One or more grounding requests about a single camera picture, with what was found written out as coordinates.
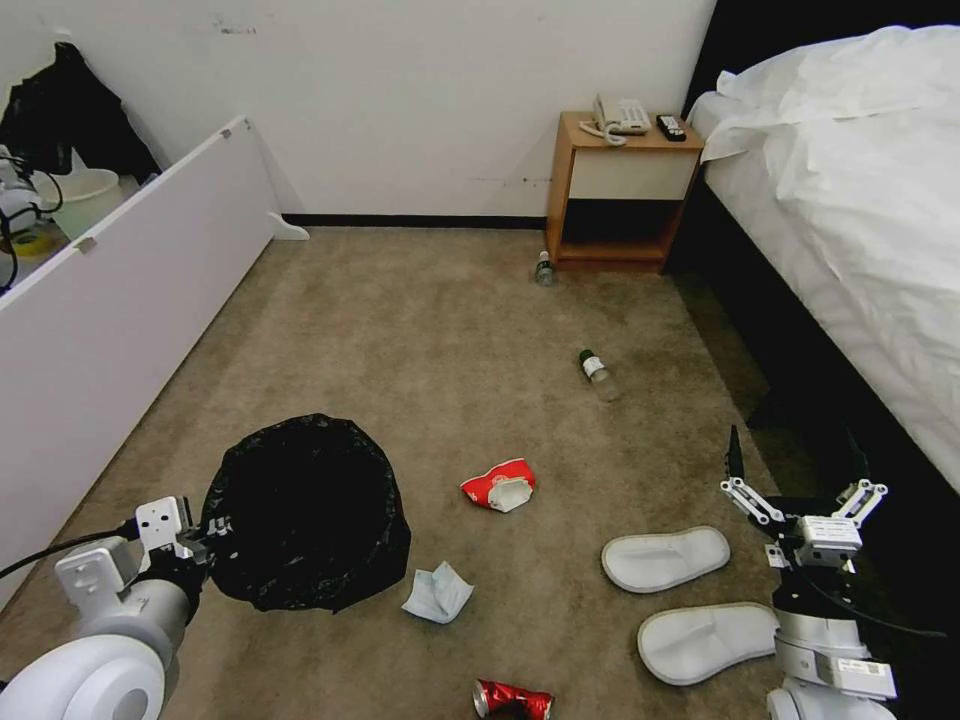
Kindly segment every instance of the wooden nightstand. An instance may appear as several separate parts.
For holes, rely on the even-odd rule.
[[[611,147],[583,132],[589,112],[560,115],[547,206],[547,249],[561,270],[662,272],[703,141],[668,141],[654,126]]]

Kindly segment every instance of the bottle label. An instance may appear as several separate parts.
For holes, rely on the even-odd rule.
[[[600,358],[596,355],[591,355],[583,361],[583,371],[587,374],[587,377],[592,377],[597,370],[602,369],[603,363],[600,362]]]

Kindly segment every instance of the white wall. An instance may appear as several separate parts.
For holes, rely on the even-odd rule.
[[[559,111],[678,112],[714,2],[3,0],[0,87],[64,28],[161,164],[245,112],[286,212],[543,215]]]

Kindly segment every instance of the black bag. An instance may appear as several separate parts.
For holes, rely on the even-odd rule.
[[[0,144],[35,170],[66,175],[70,148],[87,167],[133,175],[143,183],[160,168],[114,95],[70,43],[55,45],[53,65],[10,90]]]
[[[291,418],[230,448],[203,504],[217,587],[258,610],[337,612],[399,582],[410,528],[386,455],[349,420]]]

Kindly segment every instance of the nightstand drawer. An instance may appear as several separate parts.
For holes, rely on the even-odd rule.
[[[683,200],[697,159],[694,152],[577,150],[569,197]]]

